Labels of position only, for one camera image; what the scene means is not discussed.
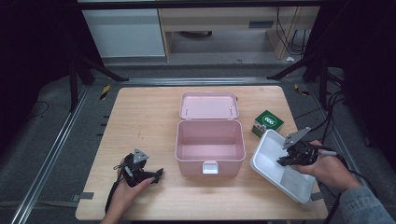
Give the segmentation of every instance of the aluminum rail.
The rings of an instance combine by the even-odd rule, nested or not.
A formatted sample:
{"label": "aluminum rail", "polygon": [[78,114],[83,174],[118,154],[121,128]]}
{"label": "aluminum rail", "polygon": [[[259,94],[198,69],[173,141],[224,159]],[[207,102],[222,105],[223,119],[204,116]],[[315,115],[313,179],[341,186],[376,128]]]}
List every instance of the aluminum rail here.
{"label": "aluminum rail", "polygon": [[64,143],[77,119],[79,111],[81,110],[85,102],[86,95],[89,89],[89,86],[83,86],[80,94],[80,100],[76,109],[68,115],[66,121],[64,122],[64,126],[60,130],[55,142],[52,145],[52,148],[49,151],[47,158],[45,159],[40,171],[35,177],[35,181],[29,188],[28,192],[23,198],[23,201],[15,212],[14,217],[11,221],[12,224],[25,223],[30,213],[32,212],[35,203],[37,202],[38,196],[41,190],[44,188],[44,185],[46,184],[47,179],[50,176],[50,172],[52,171],[52,168],[54,167],[55,162],[57,161],[58,156],[61,153],[62,148],[64,147]]}
{"label": "aluminum rail", "polygon": [[186,1],[139,1],[139,2],[89,2],[54,3],[54,7],[80,10],[144,9],[144,8],[197,8],[197,7],[320,7],[329,2],[343,0],[186,0]]}
{"label": "aluminum rail", "polygon": [[129,81],[118,82],[119,85],[132,86],[229,86],[229,85],[266,85],[276,84],[278,80],[266,77],[169,77],[169,78],[130,78]]}

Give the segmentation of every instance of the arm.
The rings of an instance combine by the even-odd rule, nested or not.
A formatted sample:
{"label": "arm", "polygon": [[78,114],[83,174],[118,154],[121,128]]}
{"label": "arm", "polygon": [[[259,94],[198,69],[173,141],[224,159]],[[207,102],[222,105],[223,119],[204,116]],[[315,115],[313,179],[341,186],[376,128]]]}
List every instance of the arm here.
{"label": "arm", "polygon": [[132,206],[136,196],[148,187],[154,178],[146,179],[140,184],[131,188],[126,183],[125,179],[122,179],[114,191],[111,199],[111,204],[108,207],[105,217],[102,219],[102,224],[113,224],[119,223],[122,215]]}
{"label": "arm", "polygon": [[[319,141],[311,144],[320,146]],[[293,165],[292,168],[342,192],[340,205],[346,223],[395,223],[374,194],[363,187],[336,157],[319,155],[312,165]]]}

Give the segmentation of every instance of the white tray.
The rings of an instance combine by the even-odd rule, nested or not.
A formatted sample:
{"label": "white tray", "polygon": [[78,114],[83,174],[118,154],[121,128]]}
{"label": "white tray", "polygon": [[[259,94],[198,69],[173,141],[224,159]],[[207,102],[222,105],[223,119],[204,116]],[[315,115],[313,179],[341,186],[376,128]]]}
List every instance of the white tray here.
{"label": "white tray", "polygon": [[277,163],[280,157],[287,156],[282,149],[285,142],[279,133],[267,130],[251,158],[250,165],[257,173],[289,195],[294,201],[308,203],[314,187],[315,178],[312,175],[302,175],[289,166]]}

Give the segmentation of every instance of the pink box lid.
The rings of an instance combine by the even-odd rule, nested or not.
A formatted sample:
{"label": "pink box lid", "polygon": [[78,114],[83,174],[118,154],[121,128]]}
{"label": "pink box lid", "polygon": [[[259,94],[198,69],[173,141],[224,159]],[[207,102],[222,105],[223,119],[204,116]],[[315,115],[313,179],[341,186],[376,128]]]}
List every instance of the pink box lid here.
{"label": "pink box lid", "polygon": [[181,96],[183,119],[236,119],[239,116],[236,96],[231,92],[185,92]]}

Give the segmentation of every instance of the gray floor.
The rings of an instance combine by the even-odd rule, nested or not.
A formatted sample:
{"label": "gray floor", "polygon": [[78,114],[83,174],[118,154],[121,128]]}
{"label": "gray floor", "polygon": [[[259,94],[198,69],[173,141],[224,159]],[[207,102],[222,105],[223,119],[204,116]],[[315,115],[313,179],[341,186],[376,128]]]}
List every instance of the gray floor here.
{"label": "gray floor", "polygon": [[[136,83],[116,83],[113,80],[95,72],[95,82],[92,86],[79,84],[79,92],[86,93],[85,101],[76,114],[76,121],[71,124],[70,132],[66,133],[64,141],[60,141],[58,133],[63,130],[63,125],[68,119],[70,106],[70,92],[68,78],[61,78],[45,86],[39,95],[38,102],[31,112],[31,116],[8,146],[9,154],[0,160],[0,223],[10,223],[17,207],[28,194],[29,188],[35,182],[37,174],[47,155],[54,147],[59,147],[59,155],[53,161],[43,188],[38,190],[37,201],[34,209],[27,217],[26,223],[96,223],[78,221],[75,218],[76,208],[48,206],[48,202],[70,202],[74,194],[83,191],[85,181],[92,166],[93,158],[101,141],[101,134],[105,127],[106,116],[110,115],[112,106],[117,97],[117,92],[122,87],[147,84],[147,79],[155,78],[182,78],[184,84],[191,85],[183,78],[225,78],[232,77],[233,82],[256,80],[256,85],[281,86],[287,97],[292,115],[296,118],[306,112],[313,111],[320,106],[317,103],[316,91],[318,83],[305,84],[301,81],[300,69],[285,77],[280,82],[265,80],[291,64],[286,60],[276,60],[271,56],[271,49],[265,35],[244,33],[247,42],[241,41],[238,32],[213,33],[208,38],[190,38],[178,35],[175,38],[173,57],[169,63],[131,64],[129,66],[109,65],[108,68],[125,77],[141,79]],[[218,40],[218,38],[235,39],[233,46]],[[298,83],[301,91],[309,91],[310,95],[303,95],[294,89],[293,84]],[[105,100],[100,100],[103,87],[111,85]],[[161,85],[161,81],[152,81],[150,85]],[[329,90],[334,93],[339,88],[329,83]],[[317,110],[295,120],[297,127],[314,127],[321,123],[326,112]],[[367,147],[364,144],[364,134],[350,112],[348,105],[341,103],[334,108],[334,128],[332,134],[326,139],[326,146],[341,150],[350,156],[355,169],[369,178],[378,191],[379,200],[385,205],[393,218],[396,218],[396,184],[395,172],[391,170],[387,160],[380,150]],[[311,139],[320,138],[323,129],[311,133]],[[325,203],[329,209],[334,199],[322,189]],[[321,223],[320,220],[309,220],[306,223]],[[344,223],[337,210],[331,223]]]}

